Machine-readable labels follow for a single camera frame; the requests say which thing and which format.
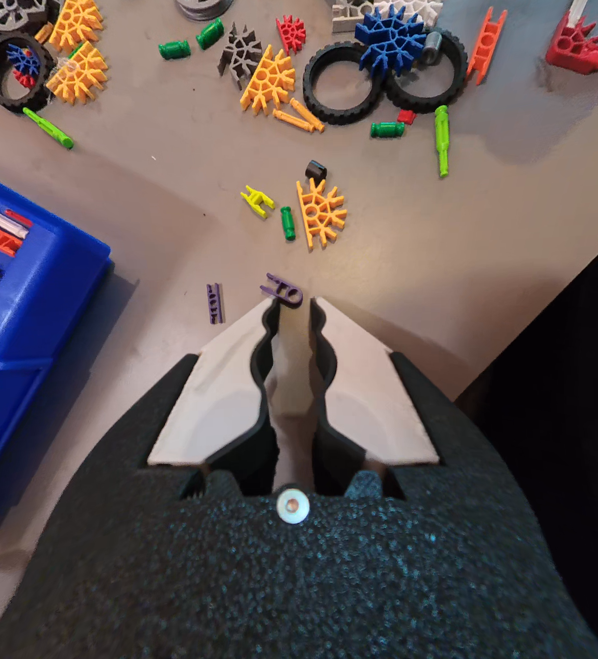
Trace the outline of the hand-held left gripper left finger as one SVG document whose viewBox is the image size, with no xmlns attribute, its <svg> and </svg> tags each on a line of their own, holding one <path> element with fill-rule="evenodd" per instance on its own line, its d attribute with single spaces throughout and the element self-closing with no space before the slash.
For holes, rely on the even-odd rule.
<svg viewBox="0 0 598 659">
<path fill-rule="evenodd" d="M 203 347 L 148 465 L 229 471 L 244 495 L 270 494 L 279 449 L 265 379 L 279 315 L 265 299 Z"/>
</svg>

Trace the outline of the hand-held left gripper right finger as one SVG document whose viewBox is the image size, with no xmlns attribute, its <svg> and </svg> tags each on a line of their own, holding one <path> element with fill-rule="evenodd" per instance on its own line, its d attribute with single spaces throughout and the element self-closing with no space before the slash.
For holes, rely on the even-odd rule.
<svg viewBox="0 0 598 659">
<path fill-rule="evenodd" d="M 440 462 L 396 367 L 399 355 L 323 297 L 311 299 L 310 327 L 323 380 L 312 444 L 315 490 L 341 496 L 371 466 L 385 491 L 399 496 L 390 468 Z"/>
</svg>

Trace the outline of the blue plastic parts bin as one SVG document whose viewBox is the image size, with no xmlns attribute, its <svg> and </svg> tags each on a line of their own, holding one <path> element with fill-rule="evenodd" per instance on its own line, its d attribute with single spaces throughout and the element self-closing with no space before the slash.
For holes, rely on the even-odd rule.
<svg viewBox="0 0 598 659">
<path fill-rule="evenodd" d="M 110 247 L 0 183 L 0 211 L 32 222 L 0 254 L 0 454 L 110 266 Z"/>
</svg>

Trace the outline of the large red connector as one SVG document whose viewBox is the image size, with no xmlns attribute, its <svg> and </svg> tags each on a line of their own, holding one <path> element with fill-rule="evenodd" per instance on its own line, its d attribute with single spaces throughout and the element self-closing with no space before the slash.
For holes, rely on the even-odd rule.
<svg viewBox="0 0 598 659">
<path fill-rule="evenodd" d="M 584 16 L 574 21 L 572 10 L 567 11 L 550 41 L 546 62 L 583 75 L 598 72 L 598 35 L 590 35 L 596 23 L 584 21 Z"/>
</svg>

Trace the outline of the yellow fan connector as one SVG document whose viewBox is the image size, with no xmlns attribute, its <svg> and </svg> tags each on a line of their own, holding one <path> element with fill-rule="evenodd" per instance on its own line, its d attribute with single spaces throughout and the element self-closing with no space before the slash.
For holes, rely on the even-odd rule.
<svg viewBox="0 0 598 659">
<path fill-rule="evenodd" d="M 269 104 L 280 110 L 281 104 L 289 102 L 289 92 L 295 89 L 295 69 L 292 59 L 281 49 L 273 53 L 271 44 L 267 46 L 252 77 L 240 98 L 243 111 L 249 107 L 255 115 L 260 110 L 268 115 Z"/>
<path fill-rule="evenodd" d="M 344 196 L 338 193 L 338 187 L 325 192 L 326 180 L 316 184 L 310 178 L 309 189 L 305 191 L 302 184 L 297 181 L 297 196 L 303 218 L 308 251 L 312 251 L 315 242 L 322 248 L 328 243 L 334 243 L 345 226 L 347 210 L 344 208 Z"/>
<path fill-rule="evenodd" d="M 94 100 L 94 90 L 102 90 L 108 81 L 108 66 L 100 51 L 91 42 L 83 42 L 60 63 L 47 80 L 46 88 L 65 103 L 86 104 Z"/>
<path fill-rule="evenodd" d="M 103 29 L 102 20 L 94 1 L 65 1 L 48 44 L 69 54 L 84 42 L 97 42 L 96 31 Z"/>
</svg>

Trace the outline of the yellow-green clip connector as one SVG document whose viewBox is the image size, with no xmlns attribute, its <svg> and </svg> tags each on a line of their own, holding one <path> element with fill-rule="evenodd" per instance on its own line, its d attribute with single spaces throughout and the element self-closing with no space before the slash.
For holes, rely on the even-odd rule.
<svg viewBox="0 0 598 659">
<path fill-rule="evenodd" d="M 246 193 L 241 192 L 240 196 L 245 200 L 245 202 L 248 204 L 248 206 L 261 218 L 266 219 L 268 216 L 267 210 L 265 208 L 269 208 L 271 210 L 274 210 L 276 208 L 276 204 L 271 199 L 263 193 L 260 190 L 254 189 L 249 185 L 245 186 L 246 188 Z"/>
</svg>

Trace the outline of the lime green rod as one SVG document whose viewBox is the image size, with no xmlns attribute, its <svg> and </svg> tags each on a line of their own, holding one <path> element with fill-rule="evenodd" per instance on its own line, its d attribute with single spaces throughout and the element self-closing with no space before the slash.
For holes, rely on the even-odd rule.
<svg viewBox="0 0 598 659">
<path fill-rule="evenodd" d="M 435 141 L 439 162 L 439 177 L 444 178 L 449 173 L 450 128 L 447 105 L 440 105 L 435 109 Z"/>
<path fill-rule="evenodd" d="M 22 110 L 23 114 L 30 118 L 41 130 L 46 132 L 50 137 L 52 137 L 57 143 L 62 145 L 67 150 L 72 150 L 74 147 L 73 139 L 64 133 L 57 126 L 52 124 L 49 120 L 44 119 L 38 115 L 35 111 L 24 107 Z"/>
</svg>

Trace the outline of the yellow rod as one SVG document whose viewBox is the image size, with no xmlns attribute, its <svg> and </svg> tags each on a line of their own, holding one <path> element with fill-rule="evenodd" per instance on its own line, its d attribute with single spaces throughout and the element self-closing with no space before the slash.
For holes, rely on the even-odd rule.
<svg viewBox="0 0 598 659">
<path fill-rule="evenodd" d="M 295 128 L 299 128 L 305 132 L 312 133 L 315 131 L 315 126 L 312 123 L 310 123 L 308 120 L 300 119 L 299 117 L 291 115 L 287 112 L 274 109 L 272 111 L 272 116 L 275 119 L 278 119 L 283 123 L 286 123 L 287 125 L 293 126 Z"/>
<path fill-rule="evenodd" d="M 296 112 L 298 112 L 303 120 L 308 122 L 315 130 L 317 130 L 319 133 L 324 132 L 325 125 L 297 99 L 292 98 L 290 100 L 290 105 L 295 109 Z"/>
</svg>

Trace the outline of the large black rubber tire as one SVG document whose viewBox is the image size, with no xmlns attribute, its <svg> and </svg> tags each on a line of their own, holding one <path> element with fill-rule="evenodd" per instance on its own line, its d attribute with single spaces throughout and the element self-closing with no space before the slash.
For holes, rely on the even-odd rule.
<svg viewBox="0 0 598 659">
<path fill-rule="evenodd" d="M 398 78 L 390 73 L 385 82 L 387 98 L 399 109 L 413 111 L 417 114 L 433 113 L 438 107 L 448 105 L 457 98 L 466 81 L 468 71 L 468 54 L 456 35 L 440 28 L 428 28 L 424 32 L 426 43 L 432 35 L 441 38 L 440 55 L 450 60 L 453 67 L 453 79 L 450 86 L 441 94 L 431 97 L 419 97 L 400 86 Z"/>
<path fill-rule="evenodd" d="M 330 65 L 338 62 L 354 62 L 358 64 L 365 52 L 363 45 L 351 41 L 336 42 L 320 49 L 307 62 L 303 71 L 303 99 L 305 105 L 319 120 L 329 125 L 346 126 L 368 117 L 383 93 L 385 78 L 380 73 L 371 73 L 371 88 L 368 95 L 358 105 L 348 109 L 334 109 L 328 107 L 317 99 L 314 87 L 323 73 Z"/>
</svg>

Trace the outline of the dark grey fan connector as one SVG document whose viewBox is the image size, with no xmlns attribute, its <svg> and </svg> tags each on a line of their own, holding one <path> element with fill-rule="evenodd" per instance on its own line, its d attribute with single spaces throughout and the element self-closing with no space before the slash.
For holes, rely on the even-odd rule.
<svg viewBox="0 0 598 659">
<path fill-rule="evenodd" d="M 241 34 L 236 24 L 228 35 L 228 45 L 224 47 L 218 63 L 219 75 L 222 77 L 229 70 L 231 78 L 240 91 L 245 90 L 262 58 L 261 42 L 256 38 L 254 30 L 244 26 Z"/>
</svg>

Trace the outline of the blue snowflake connector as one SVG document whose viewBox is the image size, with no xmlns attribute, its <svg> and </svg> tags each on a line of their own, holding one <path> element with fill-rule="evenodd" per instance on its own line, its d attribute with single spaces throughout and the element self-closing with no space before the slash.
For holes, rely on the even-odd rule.
<svg viewBox="0 0 598 659">
<path fill-rule="evenodd" d="M 425 47 L 424 23 L 418 13 L 406 22 L 403 20 L 405 7 L 396 12 L 388 9 L 383 18 L 379 9 L 367 13 L 363 22 L 355 27 L 354 37 L 367 49 L 361 55 L 359 69 L 368 69 L 371 75 L 385 77 L 393 69 L 396 75 L 410 70 Z"/>
</svg>

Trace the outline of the orange ladder piece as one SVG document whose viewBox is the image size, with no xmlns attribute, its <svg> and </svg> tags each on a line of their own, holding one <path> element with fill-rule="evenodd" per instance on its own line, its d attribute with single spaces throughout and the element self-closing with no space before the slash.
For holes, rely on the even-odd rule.
<svg viewBox="0 0 598 659">
<path fill-rule="evenodd" d="M 487 70 L 492 62 L 502 28 L 506 21 L 508 11 L 501 12 L 496 21 L 492 20 L 493 7 L 489 7 L 482 21 L 473 52 L 469 58 L 466 79 L 471 80 L 473 74 L 477 74 L 476 85 L 479 86 L 486 76 Z"/>
</svg>

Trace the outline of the small red fan connector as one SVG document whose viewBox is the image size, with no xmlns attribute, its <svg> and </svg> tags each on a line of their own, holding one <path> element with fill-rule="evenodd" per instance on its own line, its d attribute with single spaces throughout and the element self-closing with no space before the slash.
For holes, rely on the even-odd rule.
<svg viewBox="0 0 598 659">
<path fill-rule="evenodd" d="M 283 16 L 280 21 L 276 18 L 278 33 L 287 55 L 299 52 L 306 40 L 306 30 L 302 20 L 294 19 L 292 15 Z"/>
</svg>

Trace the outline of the light grey connector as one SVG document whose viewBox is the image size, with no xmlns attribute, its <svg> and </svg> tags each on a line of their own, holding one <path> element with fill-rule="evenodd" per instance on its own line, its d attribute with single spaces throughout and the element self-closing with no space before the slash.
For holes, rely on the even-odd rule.
<svg viewBox="0 0 598 659">
<path fill-rule="evenodd" d="M 374 11 L 373 1 L 334 1 L 332 5 L 332 33 L 354 32 L 366 14 Z"/>
</svg>

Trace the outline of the small blue connector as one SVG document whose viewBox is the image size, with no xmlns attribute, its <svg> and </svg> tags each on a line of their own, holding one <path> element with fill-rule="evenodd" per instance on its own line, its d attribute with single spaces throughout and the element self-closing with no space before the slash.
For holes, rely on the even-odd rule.
<svg viewBox="0 0 598 659">
<path fill-rule="evenodd" d="M 13 69 L 20 76 L 37 77 L 40 72 L 40 60 L 29 47 L 7 44 L 7 57 Z"/>
</svg>

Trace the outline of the grey spoked wheel hub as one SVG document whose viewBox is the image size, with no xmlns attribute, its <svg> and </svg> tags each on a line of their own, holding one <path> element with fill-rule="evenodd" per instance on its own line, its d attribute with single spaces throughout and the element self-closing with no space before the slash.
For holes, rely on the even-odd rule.
<svg viewBox="0 0 598 659">
<path fill-rule="evenodd" d="M 234 1 L 174 1 L 179 12 L 189 21 L 209 22 L 222 16 Z"/>
</svg>

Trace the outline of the white connector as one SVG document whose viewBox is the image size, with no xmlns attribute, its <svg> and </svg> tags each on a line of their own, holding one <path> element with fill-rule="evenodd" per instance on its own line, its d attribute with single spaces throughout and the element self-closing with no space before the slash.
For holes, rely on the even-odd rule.
<svg viewBox="0 0 598 659">
<path fill-rule="evenodd" d="M 419 21 L 425 27 L 434 27 L 438 17 L 443 10 L 443 1 L 374 1 L 374 9 L 378 9 L 383 19 L 387 19 L 390 8 L 394 10 L 394 16 L 398 17 L 403 11 L 402 21 L 409 21 L 415 14 L 419 15 Z"/>
</svg>

